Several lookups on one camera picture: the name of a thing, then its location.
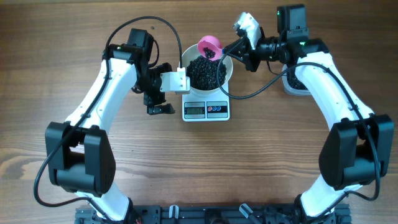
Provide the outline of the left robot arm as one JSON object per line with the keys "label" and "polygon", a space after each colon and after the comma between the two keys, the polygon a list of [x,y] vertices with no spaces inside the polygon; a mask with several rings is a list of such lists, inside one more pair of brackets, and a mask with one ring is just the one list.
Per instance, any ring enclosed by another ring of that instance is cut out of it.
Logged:
{"label": "left robot arm", "polygon": [[144,95],[149,115],[175,112],[161,87],[171,65],[149,62],[156,45],[142,29],[131,29],[125,44],[106,44],[98,77],[84,100],[64,122],[51,122],[45,130],[47,158],[35,180],[36,199],[47,168],[51,184],[87,201],[101,223],[141,222],[132,200],[114,183],[116,161],[108,133],[129,91]]}

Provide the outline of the pink scoop with blue handle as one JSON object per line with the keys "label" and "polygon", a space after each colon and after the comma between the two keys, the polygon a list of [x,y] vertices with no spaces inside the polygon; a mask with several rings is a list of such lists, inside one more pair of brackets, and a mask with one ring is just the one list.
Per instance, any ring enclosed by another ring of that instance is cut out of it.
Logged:
{"label": "pink scoop with blue handle", "polygon": [[206,35],[202,37],[197,44],[197,49],[203,57],[206,57],[205,49],[214,52],[214,57],[210,58],[212,61],[220,59],[220,57],[223,55],[223,45],[218,38],[212,35]]}

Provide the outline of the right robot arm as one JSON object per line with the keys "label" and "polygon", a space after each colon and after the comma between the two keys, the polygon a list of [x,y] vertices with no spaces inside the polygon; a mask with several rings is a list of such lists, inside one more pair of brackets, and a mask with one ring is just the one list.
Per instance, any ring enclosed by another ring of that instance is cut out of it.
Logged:
{"label": "right robot arm", "polygon": [[345,82],[328,47],[311,39],[302,4],[277,8],[277,37],[266,37],[247,12],[234,23],[238,40],[223,49],[254,72],[262,61],[280,62],[284,73],[294,75],[317,103],[330,130],[319,155],[320,176],[294,202],[294,223],[326,220],[349,195],[374,184],[375,200],[381,178],[387,173],[394,123],[376,115]]}

